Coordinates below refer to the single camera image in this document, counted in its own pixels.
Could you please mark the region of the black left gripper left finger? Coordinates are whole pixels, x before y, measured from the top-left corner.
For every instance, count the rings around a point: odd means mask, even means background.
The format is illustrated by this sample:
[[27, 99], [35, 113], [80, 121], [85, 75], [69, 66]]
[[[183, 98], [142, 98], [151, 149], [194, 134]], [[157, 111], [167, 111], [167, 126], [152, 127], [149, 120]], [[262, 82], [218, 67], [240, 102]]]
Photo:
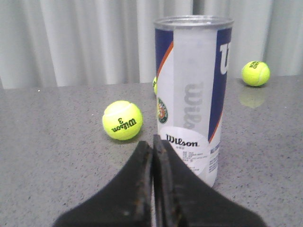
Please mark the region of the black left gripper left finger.
[[152, 148], [139, 141], [120, 172], [97, 194], [62, 214], [55, 227], [150, 227]]

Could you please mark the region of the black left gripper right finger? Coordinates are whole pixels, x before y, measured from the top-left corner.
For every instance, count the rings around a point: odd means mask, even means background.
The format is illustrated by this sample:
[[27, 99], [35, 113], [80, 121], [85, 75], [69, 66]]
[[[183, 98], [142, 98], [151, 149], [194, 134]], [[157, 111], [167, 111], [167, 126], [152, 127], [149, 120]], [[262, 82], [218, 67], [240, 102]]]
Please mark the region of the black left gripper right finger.
[[167, 140], [153, 138], [156, 224], [159, 227], [264, 227], [263, 219], [196, 176]]

